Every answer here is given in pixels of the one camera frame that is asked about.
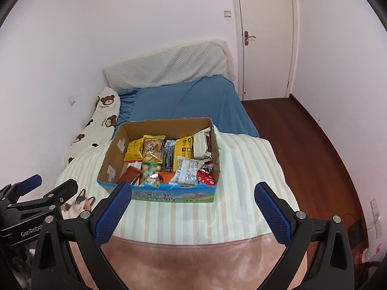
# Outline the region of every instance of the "white striped blanket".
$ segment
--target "white striped blanket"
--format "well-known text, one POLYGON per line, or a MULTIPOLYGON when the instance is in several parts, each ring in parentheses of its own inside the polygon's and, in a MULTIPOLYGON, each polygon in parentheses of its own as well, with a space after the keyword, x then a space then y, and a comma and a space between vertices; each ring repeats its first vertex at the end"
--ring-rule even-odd
MULTIPOLYGON (((278 197, 298 210, 282 169, 268 141, 248 135, 221 133, 215 128, 221 174, 213 203, 159 203, 132 200, 114 235, 158 244, 199 245, 232 242, 270 233, 254 201, 254 188, 266 181, 278 197)), ((78 182, 79 191, 96 198, 109 193, 97 176, 110 145, 90 147, 79 154, 57 180, 78 182)))

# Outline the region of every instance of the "white pillow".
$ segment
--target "white pillow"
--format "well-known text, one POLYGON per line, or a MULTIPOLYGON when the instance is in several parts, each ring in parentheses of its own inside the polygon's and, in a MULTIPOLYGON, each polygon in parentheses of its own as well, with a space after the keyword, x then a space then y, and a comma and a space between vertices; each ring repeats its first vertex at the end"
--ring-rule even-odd
POLYGON ((119 117, 121 101, 113 89, 105 87, 97 98, 96 110, 86 127, 79 133, 68 147, 66 164, 87 147, 97 147, 112 139, 114 126, 119 117))
POLYGON ((160 51, 104 67, 109 86, 120 91, 222 75, 234 80, 233 58, 224 40, 205 41, 160 51))

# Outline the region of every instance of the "white door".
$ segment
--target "white door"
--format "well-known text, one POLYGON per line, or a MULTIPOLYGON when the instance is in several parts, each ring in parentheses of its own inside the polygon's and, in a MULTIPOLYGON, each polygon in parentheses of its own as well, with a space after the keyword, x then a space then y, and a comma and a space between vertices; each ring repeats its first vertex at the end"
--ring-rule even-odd
POLYGON ((285 97, 293 46, 292 0, 239 0, 243 40, 243 100, 285 97))

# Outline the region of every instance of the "pink blanket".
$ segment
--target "pink blanket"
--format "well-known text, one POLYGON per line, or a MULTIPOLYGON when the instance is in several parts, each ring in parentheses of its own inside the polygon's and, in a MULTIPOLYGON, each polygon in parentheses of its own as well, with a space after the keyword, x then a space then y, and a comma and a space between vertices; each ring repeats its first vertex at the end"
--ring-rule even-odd
MULTIPOLYGON (((97 289, 78 246, 71 244, 86 285, 97 289)), ((205 246, 152 244, 112 236, 101 248, 133 290, 255 290, 284 251, 272 234, 205 246)), ((305 255, 289 289, 300 284, 306 268, 305 255)))

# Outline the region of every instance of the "door handle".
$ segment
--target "door handle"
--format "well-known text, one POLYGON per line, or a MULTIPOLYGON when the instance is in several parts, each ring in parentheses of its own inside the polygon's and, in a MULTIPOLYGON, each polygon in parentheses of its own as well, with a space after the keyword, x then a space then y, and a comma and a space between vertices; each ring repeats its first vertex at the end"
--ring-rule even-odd
POLYGON ((245 31, 245 45, 248 45, 249 38, 256 38, 255 36, 249 36, 248 31, 245 31))

